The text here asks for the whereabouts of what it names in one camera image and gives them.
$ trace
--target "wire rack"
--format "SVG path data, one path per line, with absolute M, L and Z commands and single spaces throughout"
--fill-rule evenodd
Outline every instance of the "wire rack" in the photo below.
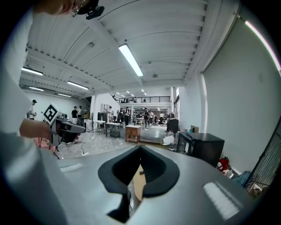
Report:
M 281 117 L 259 161 L 244 184 L 253 197 L 266 191 L 281 162 Z

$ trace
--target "white label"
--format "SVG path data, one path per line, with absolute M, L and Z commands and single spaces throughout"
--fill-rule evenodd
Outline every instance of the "white label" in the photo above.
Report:
M 185 151 L 188 152 L 189 144 L 186 142 Z

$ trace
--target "red object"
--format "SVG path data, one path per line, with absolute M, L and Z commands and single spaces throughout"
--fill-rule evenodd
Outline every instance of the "red object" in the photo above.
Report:
M 227 169 L 228 169 L 228 164 L 229 164 L 229 160 L 226 158 L 221 158 L 219 160 L 219 163 L 221 163 L 220 167 L 216 167 L 220 172 L 222 173 L 226 173 Z

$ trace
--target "reflective floor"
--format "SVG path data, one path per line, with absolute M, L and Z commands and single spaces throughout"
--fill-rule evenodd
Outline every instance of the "reflective floor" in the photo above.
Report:
M 89 155 L 96 155 L 105 152 L 114 151 L 116 149 L 135 146 L 134 143 L 125 142 L 125 138 L 116 138 L 105 136 L 104 131 L 99 135 L 97 132 L 89 132 L 81 134 L 79 140 L 72 144 L 66 145 L 61 143 L 58 147 L 59 152 L 56 152 L 59 158 L 75 158 L 80 157 L 81 153 L 88 152 Z
M 166 127 L 161 127 L 155 124 L 149 125 L 148 130 L 141 130 L 141 138 L 161 140 L 166 135 L 165 130 Z M 60 159 L 67 159 L 80 157 L 83 150 L 84 152 L 88 152 L 88 155 L 96 155 L 128 146 L 135 146 L 135 144 L 125 142 L 125 126 L 122 126 L 120 127 L 119 138 L 114 139 L 114 137 L 110 137 L 109 134 L 106 137 L 103 129 L 101 129 L 100 135 L 98 131 L 95 131 L 94 133 L 86 132 L 81 134 L 79 140 L 72 144 L 66 145 L 65 143 L 61 143 L 58 147 L 59 152 L 56 152 L 56 154 Z

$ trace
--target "column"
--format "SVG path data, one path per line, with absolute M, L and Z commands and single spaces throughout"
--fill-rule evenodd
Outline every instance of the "column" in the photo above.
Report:
M 133 121 L 133 105 L 131 106 L 131 122 Z

